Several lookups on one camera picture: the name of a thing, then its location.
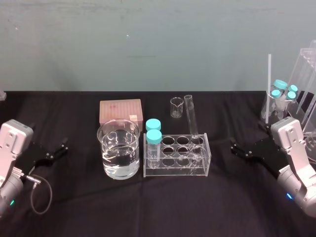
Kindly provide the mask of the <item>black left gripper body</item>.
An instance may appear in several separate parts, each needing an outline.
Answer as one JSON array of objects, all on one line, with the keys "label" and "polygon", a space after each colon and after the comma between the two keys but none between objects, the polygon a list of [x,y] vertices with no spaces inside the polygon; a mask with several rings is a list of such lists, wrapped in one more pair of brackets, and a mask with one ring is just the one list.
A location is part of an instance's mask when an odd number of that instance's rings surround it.
[{"label": "black left gripper body", "polygon": [[22,173],[31,173],[39,166],[52,165],[54,155],[42,145],[31,142],[29,147],[18,157],[16,168]]}]

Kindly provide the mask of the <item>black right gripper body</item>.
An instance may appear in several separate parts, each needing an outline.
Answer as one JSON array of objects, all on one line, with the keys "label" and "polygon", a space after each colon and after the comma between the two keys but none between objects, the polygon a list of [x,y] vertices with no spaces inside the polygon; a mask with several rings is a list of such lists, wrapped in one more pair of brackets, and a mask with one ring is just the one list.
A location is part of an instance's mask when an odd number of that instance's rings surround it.
[{"label": "black right gripper body", "polygon": [[274,142],[273,138],[261,139],[246,149],[248,159],[263,165],[275,178],[284,168],[284,152]]}]

